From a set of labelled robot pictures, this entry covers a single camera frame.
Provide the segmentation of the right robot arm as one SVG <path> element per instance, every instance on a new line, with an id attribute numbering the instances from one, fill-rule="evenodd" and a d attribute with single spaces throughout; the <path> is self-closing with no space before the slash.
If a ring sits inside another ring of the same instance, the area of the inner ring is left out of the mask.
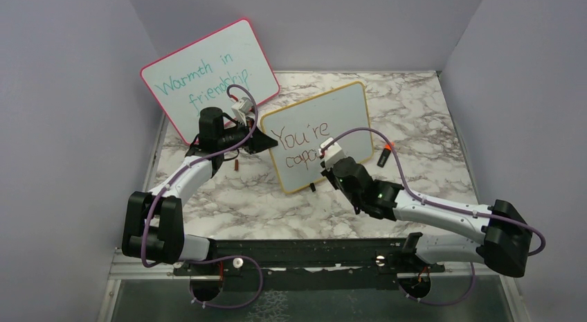
<path id="1" fill-rule="evenodd" d="M 351 157 L 321 161 L 321 174 L 351 203 L 355 213 L 378 220 L 425 224 L 444 235 L 411 235 L 399 253 L 408 271 L 437 262 L 473 262 L 514 278 L 525 274 L 532 232 L 509 202 L 467 205 L 411 195 L 407 187 L 373 179 Z"/>

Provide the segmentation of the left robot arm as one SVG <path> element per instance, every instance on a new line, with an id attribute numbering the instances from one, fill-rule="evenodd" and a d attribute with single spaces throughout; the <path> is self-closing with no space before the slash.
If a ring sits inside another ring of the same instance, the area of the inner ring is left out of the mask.
<path id="1" fill-rule="evenodd" d="M 246 112 L 238 114 L 232 127 L 230 116 L 218 107 L 200 113 L 199 133 L 190 144 L 181 166 L 171 177 L 148 192 L 136 191 L 129 197 L 123 229 L 122 252 L 139 258 L 146 267 L 158 263 L 190 261 L 201 274 L 217 267 L 213 240 L 184 231 L 183 207 L 206 182 L 211 180 L 225 153 L 243 149 L 249 154 L 269 150 L 278 142 L 257 129 Z"/>

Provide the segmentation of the yellow framed whiteboard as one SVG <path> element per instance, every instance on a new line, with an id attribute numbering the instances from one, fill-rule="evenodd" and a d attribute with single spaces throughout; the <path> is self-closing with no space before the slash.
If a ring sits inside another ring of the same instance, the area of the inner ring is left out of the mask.
<path id="1" fill-rule="evenodd" d="M 269 150 L 284 193 L 323 179 L 319 148 L 348 130 L 369 127 L 365 85 L 356 81 L 265 114 L 262 131 L 278 145 Z"/>

